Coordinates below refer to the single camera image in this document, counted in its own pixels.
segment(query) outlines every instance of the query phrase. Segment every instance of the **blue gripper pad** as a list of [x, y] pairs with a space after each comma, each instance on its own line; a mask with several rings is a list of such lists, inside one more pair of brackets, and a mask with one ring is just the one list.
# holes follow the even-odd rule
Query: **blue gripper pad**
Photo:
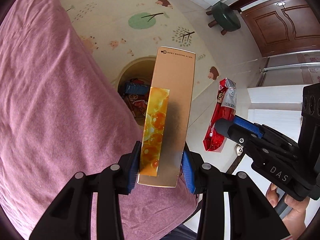
[[194, 194], [196, 190], [194, 171], [192, 170], [188, 154], [185, 150], [183, 150], [182, 155], [182, 171], [184, 179], [186, 181], [187, 188], [189, 189], [191, 194]]
[[134, 189], [134, 186], [136, 184], [137, 176], [138, 176], [138, 169], [139, 169], [139, 156], [141, 151], [141, 142], [136, 142], [132, 154], [133, 154], [133, 160], [132, 164], [129, 168], [128, 172], [128, 185], [127, 189], [129, 193]]
[[255, 134], [256, 136], [258, 136], [258, 138], [262, 138], [263, 137], [263, 134], [260, 132], [260, 129], [259, 127], [255, 126], [253, 123], [245, 120], [245, 119], [242, 119], [241, 117], [239, 116], [235, 116], [234, 119], [233, 119], [233, 123], [249, 130], [250, 132], [252, 132], [253, 134]]

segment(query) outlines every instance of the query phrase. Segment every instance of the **metal handle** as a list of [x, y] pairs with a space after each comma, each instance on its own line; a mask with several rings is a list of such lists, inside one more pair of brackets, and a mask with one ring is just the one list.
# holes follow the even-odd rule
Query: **metal handle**
[[281, 219], [285, 218], [287, 214], [292, 210], [292, 207], [289, 207], [285, 202], [284, 199], [287, 196], [287, 193], [285, 193], [282, 189], [277, 188], [277, 193], [279, 195], [279, 202], [275, 206], [275, 211], [279, 215]]

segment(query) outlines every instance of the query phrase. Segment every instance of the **wooden door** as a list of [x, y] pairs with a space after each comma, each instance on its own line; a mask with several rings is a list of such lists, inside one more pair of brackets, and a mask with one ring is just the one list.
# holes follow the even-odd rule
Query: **wooden door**
[[242, 17], [263, 57], [320, 49], [320, 23], [305, 0], [270, 0]]

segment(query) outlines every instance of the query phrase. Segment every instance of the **green stool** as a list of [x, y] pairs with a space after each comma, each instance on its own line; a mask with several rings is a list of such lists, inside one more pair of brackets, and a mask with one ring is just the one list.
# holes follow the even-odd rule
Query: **green stool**
[[210, 22], [208, 26], [212, 28], [219, 24], [223, 28], [221, 31], [222, 35], [225, 35], [227, 32], [234, 32], [241, 27], [240, 21], [235, 12], [223, 2], [218, 2], [213, 5], [211, 7], [211, 11], [206, 12], [206, 14], [212, 15], [215, 19]]

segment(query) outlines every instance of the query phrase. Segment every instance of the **pink fabric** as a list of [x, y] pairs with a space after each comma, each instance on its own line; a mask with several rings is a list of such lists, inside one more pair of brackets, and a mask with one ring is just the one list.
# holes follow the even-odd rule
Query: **pink fabric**
[[[0, 204], [28, 239], [77, 172], [131, 152], [141, 131], [83, 46], [59, 0], [16, 0], [0, 26]], [[195, 196], [136, 185], [120, 196], [126, 239], [160, 239], [188, 217]]]

